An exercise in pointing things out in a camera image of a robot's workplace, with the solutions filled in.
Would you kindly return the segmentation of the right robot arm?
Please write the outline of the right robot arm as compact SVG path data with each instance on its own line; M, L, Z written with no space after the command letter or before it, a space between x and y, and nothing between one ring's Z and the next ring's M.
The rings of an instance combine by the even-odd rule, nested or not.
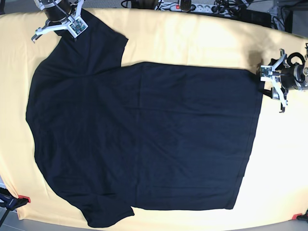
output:
M35 0L35 4L51 22L62 21L72 13L68 0Z

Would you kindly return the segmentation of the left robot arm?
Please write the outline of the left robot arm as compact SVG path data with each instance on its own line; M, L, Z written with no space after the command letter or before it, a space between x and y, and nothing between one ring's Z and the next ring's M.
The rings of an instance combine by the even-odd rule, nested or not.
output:
M286 57L287 66L281 71L282 86L288 90L304 91L308 89L308 44L303 56L294 52Z

